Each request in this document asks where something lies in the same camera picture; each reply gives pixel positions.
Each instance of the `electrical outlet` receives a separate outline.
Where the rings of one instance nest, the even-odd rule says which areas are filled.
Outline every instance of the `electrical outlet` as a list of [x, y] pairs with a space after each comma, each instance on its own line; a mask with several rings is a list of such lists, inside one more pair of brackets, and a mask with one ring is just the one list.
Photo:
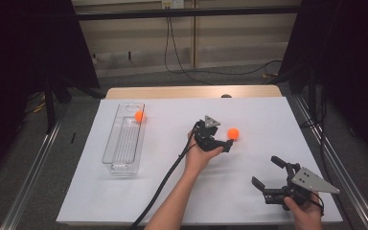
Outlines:
[[184, 9], [184, 0], [172, 0], [173, 9]]
[[172, 8], [173, 8], [173, 0], [161, 1], [161, 9], [172, 9]]
[[98, 64], [97, 56], [95, 54], [92, 55], [91, 59], [94, 65]]
[[161, 9], [184, 9], [184, 0], [162, 0]]

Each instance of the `white table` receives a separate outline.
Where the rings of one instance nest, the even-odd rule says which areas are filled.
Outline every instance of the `white table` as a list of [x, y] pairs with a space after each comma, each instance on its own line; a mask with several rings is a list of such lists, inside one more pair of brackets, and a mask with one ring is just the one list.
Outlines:
[[[108, 173], [102, 163], [106, 142], [120, 103], [145, 103], [147, 114], [139, 172], [132, 177]], [[321, 175], [286, 98], [103, 100], [57, 221], [71, 225], [128, 225], [150, 202], [164, 175], [183, 150], [186, 136], [199, 119], [221, 122], [217, 139], [236, 127], [240, 138], [229, 153], [214, 158], [199, 177], [183, 224], [284, 224], [292, 213], [265, 204], [250, 182], [259, 178], [267, 188], [286, 185], [287, 173], [270, 161], [277, 155]], [[181, 163], [143, 222], [168, 195], [183, 171]], [[342, 221], [334, 200], [325, 203], [324, 222]]]

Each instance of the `clear plastic container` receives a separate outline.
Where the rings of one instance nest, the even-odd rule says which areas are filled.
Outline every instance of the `clear plastic container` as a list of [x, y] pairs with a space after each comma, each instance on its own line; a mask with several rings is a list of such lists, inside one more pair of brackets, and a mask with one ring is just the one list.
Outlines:
[[119, 104], [103, 154], [103, 163], [110, 173], [138, 172], [146, 127], [144, 111], [144, 103]]

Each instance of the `black bar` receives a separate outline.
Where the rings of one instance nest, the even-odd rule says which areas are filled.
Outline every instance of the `black bar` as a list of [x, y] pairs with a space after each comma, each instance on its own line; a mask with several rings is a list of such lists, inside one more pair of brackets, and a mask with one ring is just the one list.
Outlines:
[[79, 12], [76, 14], [58, 14], [50, 16], [58, 17], [61, 19], [69, 18], [79, 21], [86, 21], [86, 20], [133, 19], [133, 18], [156, 18], [156, 17], [297, 13], [300, 10], [301, 10], [300, 6], [279, 6], [279, 7], [232, 8], [232, 9], [217, 8], [217, 9], [176, 9], [176, 10], [150, 10], [150, 11], [93, 11], [93, 12]]
[[71, 80], [71, 79], [67, 79], [67, 78], [62, 78], [62, 81], [64, 81], [66, 84], [72, 85], [73, 87], [79, 89], [81, 92], [96, 98], [96, 99], [104, 99], [106, 97], [105, 94], [100, 93], [100, 92], [96, 92], [88, 87], [84, 87], [82, 85], [80, 85], [79, 83], [77, 83], [75, 80]]

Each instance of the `forearm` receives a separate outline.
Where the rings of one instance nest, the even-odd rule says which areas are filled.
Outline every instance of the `forearm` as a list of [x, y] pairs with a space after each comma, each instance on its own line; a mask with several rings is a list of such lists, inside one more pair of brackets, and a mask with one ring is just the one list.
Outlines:
[[179, 229], [196, 178], [196, 173], [184, 173], [145, 229]]

